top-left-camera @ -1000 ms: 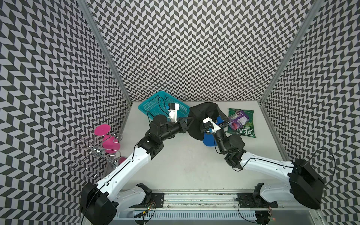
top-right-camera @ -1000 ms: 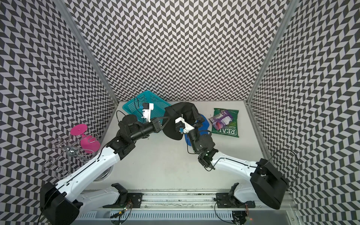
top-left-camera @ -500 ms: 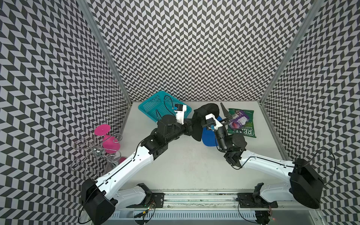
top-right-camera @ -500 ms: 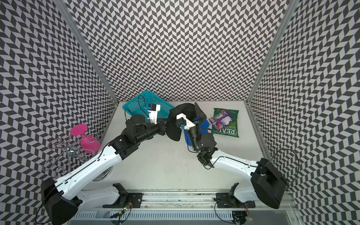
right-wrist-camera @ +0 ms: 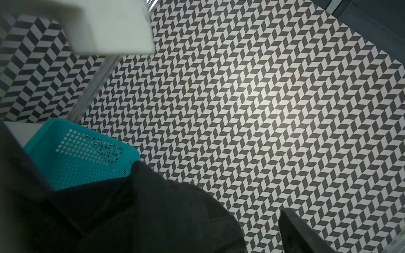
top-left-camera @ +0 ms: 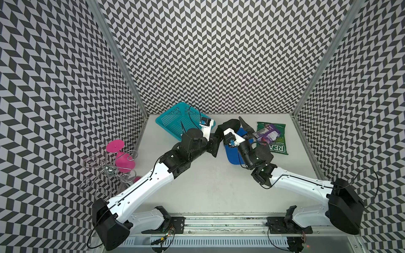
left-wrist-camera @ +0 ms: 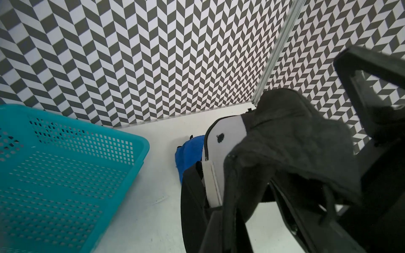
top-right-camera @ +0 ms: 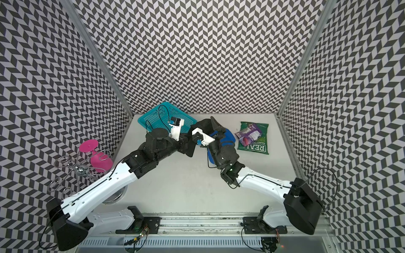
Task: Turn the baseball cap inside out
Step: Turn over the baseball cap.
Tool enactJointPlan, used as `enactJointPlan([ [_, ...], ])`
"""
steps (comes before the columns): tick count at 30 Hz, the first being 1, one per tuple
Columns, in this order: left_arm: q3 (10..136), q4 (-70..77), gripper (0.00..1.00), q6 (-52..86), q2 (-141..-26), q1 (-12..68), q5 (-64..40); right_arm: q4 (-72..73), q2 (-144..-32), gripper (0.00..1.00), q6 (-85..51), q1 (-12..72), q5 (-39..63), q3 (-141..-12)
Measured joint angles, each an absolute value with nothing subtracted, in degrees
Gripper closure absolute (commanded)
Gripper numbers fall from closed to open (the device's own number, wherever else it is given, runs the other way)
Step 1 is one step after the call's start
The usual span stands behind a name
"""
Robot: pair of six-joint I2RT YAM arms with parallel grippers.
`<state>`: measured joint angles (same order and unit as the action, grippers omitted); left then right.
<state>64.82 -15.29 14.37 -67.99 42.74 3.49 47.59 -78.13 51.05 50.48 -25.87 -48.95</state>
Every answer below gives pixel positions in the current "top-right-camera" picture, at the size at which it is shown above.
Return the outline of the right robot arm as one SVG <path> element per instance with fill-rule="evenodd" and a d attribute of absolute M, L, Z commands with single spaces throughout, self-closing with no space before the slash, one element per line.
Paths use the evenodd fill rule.
<path fill-rule="evenodd" d="M 313 235 L 320 219 L 323 204 L 307 182 L 300 178 L 281 180 L 261 174 L 238 162 L 235 144 L 226 139 L 226 130 L 214 131 L 208 145 L 221 178 L 235 187 L 248 188 L 270 196 L 278 202 L 275 207 L 264 207 L 259 221 L 271 228 L 292 225 L 299 231 Z"/>

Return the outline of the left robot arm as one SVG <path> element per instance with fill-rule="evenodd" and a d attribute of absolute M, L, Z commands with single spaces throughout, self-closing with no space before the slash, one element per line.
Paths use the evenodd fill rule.
<path fill-rule="evenodd" d="M 63 200 L 49 201 L 46 205 L 49 227 L 58 250 L 73 249 L 90 234 L 143 230 L 143 216 L 135 206 L 105 214 L 97 214 L 94 209 L 113 193 L 155 169 L 163 159 L 176 152 L 192 157 L 195 146 L 204 143 L 204 134 L 199 128 L 177 134 L 162 128 L 154 129 L 146 134 L 145 142 L 137 150 L 100 179 Z"/>

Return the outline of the black cap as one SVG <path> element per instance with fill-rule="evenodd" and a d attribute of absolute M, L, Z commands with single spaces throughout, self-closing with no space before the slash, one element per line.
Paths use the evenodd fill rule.
<path fill-rule="evenodd" d="M 221 124 L 214 117 L 210 117 L 209 119 L 203 119 L 198 121 L 196 124 L 192 125 L 190 128 L 190 133 L 192 135 L 192 131 L 196 128 L 200 128 L 203 132 L 207 135 L 211 135 L 214 132 L 214 129 L 217 128 L 224 128 Z"/>

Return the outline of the blue baseball cap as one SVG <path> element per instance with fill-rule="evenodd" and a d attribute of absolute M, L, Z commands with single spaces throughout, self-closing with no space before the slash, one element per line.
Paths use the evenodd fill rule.
<path fill-rule="evenodd" d="M 234 135 L 231 133 L 231 131 L 229 129 L 226 129 L 225 136 L 224 136 L 223 140 L 220 140 L 220 143 L 222 143 L 223 145 L 235 146 L 235 142 L 236 142 L 236 139 L 235 139 Z M 212 154 L 209 150 L 207 151 L 207 157 L 208 157 L 208 161 L 209 161 L 208 164 L 210 167 L 212 164 L 214 164 L 214 160 L 213 160 Z"/>

